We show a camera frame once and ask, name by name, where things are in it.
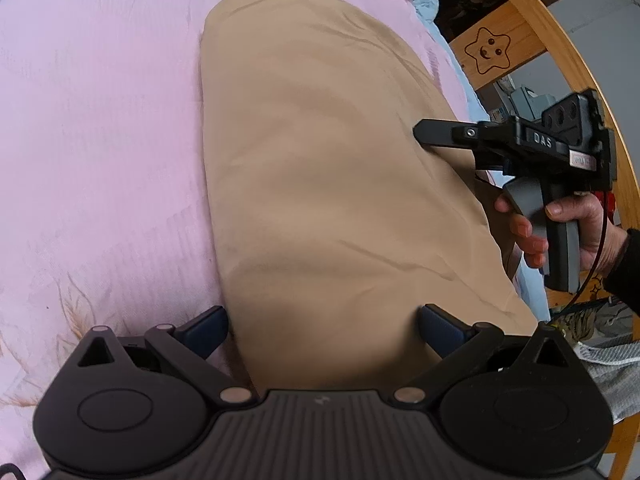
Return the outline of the black sleeve right forearm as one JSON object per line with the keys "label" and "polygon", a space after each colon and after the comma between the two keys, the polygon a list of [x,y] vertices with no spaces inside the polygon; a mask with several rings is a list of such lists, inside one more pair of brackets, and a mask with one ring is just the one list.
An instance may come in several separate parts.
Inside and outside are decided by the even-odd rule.
{"label": "black sleeve right forearm", "polygon": [[603,280],[603,285],[607,292],[640,316],[640,232],[629,229],[627,234],[626,242]]}

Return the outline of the person's right hand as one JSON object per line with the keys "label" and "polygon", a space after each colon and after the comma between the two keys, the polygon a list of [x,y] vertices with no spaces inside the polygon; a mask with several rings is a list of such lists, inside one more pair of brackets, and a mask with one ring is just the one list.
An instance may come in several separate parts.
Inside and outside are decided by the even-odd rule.
{"label": "person's right hand", "polygon": [[541,269],[547,263],[550,246],[554,247],[560,240],[559,232],[575,231],[580,268],[594,269],[595,274],[605,278],[628,236],[627,231],[608,220],[603,205],[593,194],[567,196],[544,206],[545,236],[535,233],[532,222],[515,211],[506,194],[496,199],[495,208],[508,217],[509,229],[532,269]]}

